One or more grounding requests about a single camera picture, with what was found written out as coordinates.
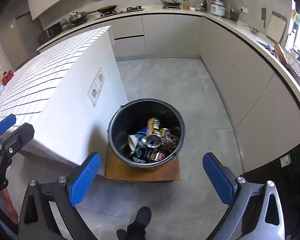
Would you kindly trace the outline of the person's left hand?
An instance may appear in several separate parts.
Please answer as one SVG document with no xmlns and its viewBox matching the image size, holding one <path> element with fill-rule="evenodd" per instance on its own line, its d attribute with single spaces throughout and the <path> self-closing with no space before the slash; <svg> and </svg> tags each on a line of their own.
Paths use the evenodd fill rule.
<svg viewBox="0 0 300 240">
<path fill-rule="evenodd" d="M 0 208 L 13 223 L 18 224 L 18 213 L 12 204 L 7 188 L 0 191 Z"/>
</svg>

